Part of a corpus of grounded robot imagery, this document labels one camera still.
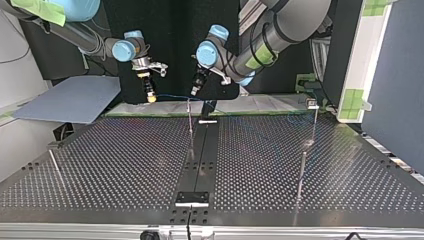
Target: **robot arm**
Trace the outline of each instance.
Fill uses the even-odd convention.
[[[196,58],[198,67],[206,72],[194,82],[192,95],[202,88],[209,71],[223,77],[222,85],[231,79],[248,85],[261,67],[271,66],[276,56],[292,44],[312,35],[324,20],[331,0],[261,0],[274,13],[273,21],[263,26],[262,33],[251,39],[251,44],[235,56],[224,45],[229,32],[213,25],[206,39],[200,43]]]
[[[151,58],[148,56],[150,46],[145,43],[141,31],[127,32],[124,35],[124,39],[104,39],[84,23],[66,22],[63,27],[50,24],[23,9],[12,7],[10,1],[0,0],[0,10],[4,10],[19,19],[34,22],[42,27],[46,33],[53,33],[63,38],[77,46],[86,55],[98,56],[103,60],[110,57],[120,62],[131,61],[133,70],[136,71],[137,76],[143,81],[144,90],[148,95],[148,101],[156,101],[151,75],[153,72],[158,72],[161,77],[165,77],[168,66],[163,63],[150,61]]]

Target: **table surface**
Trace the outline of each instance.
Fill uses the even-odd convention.
[[[219,117],[193,139],[187,118],[105,118],[54,155],[0,184],[0,222],[424,228],[424,186],[327,115]],[[175,207],[190,191],[209,206]]]

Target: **black panel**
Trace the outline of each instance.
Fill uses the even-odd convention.
[[[188,95],[196,61],[191,58],[212,24],[222,24],[231,33],[228,49],[238,50],[238,1],[227,0],[126,0],[104,1],[112,34],[122,38],[128,30],[142,30],[151,44],[150,56],[169,65],[166,78],[155,77],[158,93]],[[132,104],[146,101],[142,84],[131,70],[130,63],[119,64],[124,101]],[[233,99],[238,85],[220,86],[220,78],[210,79],[205,99]]]
[[[83,75],[86,70],[77,47],[32,22],[21,22],[37,66],[46,80]]]
[[[274,66],[266,68],[247,87],[250,93],[293,93],[298,74],[314,72],[309,41],[288,47]]]
[[[362,2],[363,0],[339,0],[337,3],[333,35],[324,75],[325,90],[335,105],[340,102]]]
[[[363,129],[424,173],[424,1],[393,4]]]

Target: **yellow part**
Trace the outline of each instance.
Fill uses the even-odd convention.
[[[137,76],[139,77],[139,78],[144,78],[144,77],[148,77],[148,76],[150,76],[150,73],[139,73],[139,74],[137,74]]]
[[[156,102],[156,100],[157,100],[156,96],[148,96],[147,97],[147,101],[149,103],[154,103],[154,102]]]

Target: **black backdrop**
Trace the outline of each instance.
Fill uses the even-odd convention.
[[[148,44],[154,61],[169,65],[166,78],[155,75],[158,93],[188,96],[199,43],[212,24],[221,24],[230,31],[227,49],[238,54],[238,0],[104,0],[112,36],[122,38],[129,30],[139,29]],[[142,84],[131,70],[130,63],[119,63],[122,97],[127,103],[146,102]],[[234,99],[238,85],[220,86],[214,76],[199,93],[203,99]]]

